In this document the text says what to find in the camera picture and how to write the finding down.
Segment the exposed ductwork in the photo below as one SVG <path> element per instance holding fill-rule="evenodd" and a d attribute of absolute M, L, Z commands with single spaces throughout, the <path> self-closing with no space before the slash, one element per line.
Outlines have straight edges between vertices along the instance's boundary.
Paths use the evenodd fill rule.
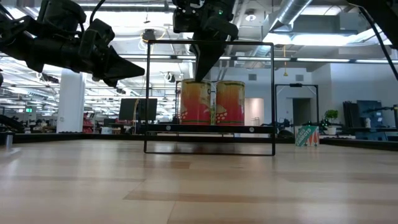
<path fill-rule="evenodd" d="M 286 26 L 287 29 L 293 27 L 293 22 L 304 11 L 312 0 L 283 0 L 280 9 L 268 14 L 263 23 L 263 37 L 269 31 Z M 253 57 L 265 57 L 270 51 L 268 46 L 258 46 L 252 53 Z"/>

